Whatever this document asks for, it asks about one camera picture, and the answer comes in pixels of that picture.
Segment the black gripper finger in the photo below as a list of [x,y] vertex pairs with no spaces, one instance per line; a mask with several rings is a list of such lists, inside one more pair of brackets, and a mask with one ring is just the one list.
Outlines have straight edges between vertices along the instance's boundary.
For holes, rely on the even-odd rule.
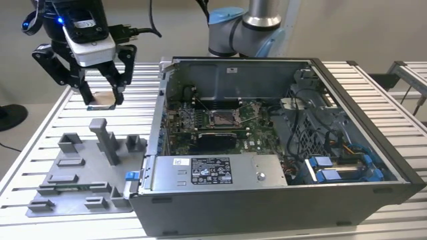
[[89,85],[85,81],[85,70],[77,64],[74,54],[66,43],[39,44],[31,52],[31,57],[42,67],[53,81],[69,85],[78,91],[85,105],[93,101]]
[[117,58],[123,64],[123,72],[118,73],[113,61],[106,61],[98,64],[98,72],[106,79],[114,97],[114,105],[121,105],[123,101],[122,92],[125,86],[131,83],[134,58],[137,53],[137,47],[131,44],[117,46]]

